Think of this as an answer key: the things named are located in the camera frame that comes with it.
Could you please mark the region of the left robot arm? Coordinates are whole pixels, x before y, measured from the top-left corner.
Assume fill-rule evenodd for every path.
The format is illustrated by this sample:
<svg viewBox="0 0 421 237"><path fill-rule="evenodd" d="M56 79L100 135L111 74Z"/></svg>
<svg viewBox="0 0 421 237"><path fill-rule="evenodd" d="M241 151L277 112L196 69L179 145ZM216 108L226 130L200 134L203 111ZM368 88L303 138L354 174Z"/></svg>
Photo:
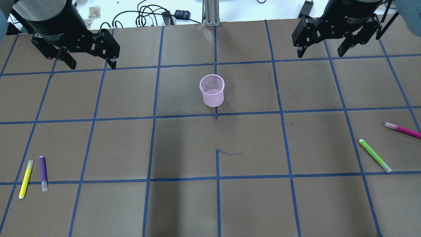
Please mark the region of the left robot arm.
<svg viewBox="0 0 421 237"><path fill-rule="evenodd" d="M91 32L71 0L2 0L1 39L11 13L17 14L22 26L33 29L31 42L46 59L75 69L77 62L71 53L87 53L116 69L120 45L107 29Z"/></svg>

